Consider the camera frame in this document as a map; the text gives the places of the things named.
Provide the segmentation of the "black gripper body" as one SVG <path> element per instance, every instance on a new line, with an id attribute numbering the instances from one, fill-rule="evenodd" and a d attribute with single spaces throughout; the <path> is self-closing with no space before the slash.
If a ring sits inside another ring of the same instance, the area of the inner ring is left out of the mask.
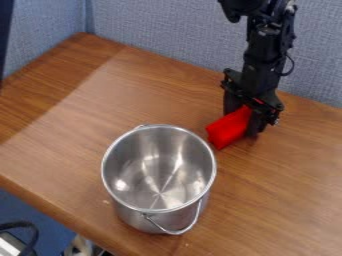
<path id="1" fill-rule="evenodd" d="M 244 106 L 253 110 L 277 108 L 284 111 L 285 106 L 277 96 L 284 68 L 284 59 L 274 63 L 246 63 L 241 71 L 226 68 L 221 86 L 225 91 L 241 90 L 244 92 Z"/>

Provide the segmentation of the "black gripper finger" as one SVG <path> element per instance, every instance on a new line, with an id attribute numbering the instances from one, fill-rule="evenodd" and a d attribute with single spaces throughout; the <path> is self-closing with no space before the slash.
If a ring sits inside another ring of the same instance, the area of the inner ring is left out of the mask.
<path id="1" fill-rule="evenodd" d="M 254 109 L 248 123 L 246 135 L 257 137 L 269 125 L 274 126 L 280 121 L 282 110 L 277 108 Z"/>
<path id="2" fill-rule="evenodd" d="M 224 113 L 232 114 L 245 105 L 244 92 L 241 90 L 226 90 L 224 96 Z"/>

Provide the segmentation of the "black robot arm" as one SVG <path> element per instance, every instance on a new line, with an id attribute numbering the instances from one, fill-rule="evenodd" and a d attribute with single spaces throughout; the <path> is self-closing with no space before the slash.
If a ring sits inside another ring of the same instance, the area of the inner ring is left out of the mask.
<path id="1" fill-rule="evenodd" d="M 280 120 L 285 105 L 277 95 L 280 81 L 296 68 L 289 55 L 297 39 L 294 31 L 298 6 L 296 0 L 218 0 L 232 23 L 248 18 L 244 67 L 226 68 L 222 88 L 224 113 L 241 107 L 252 110 L 246 136 L 257 137 Z"/>

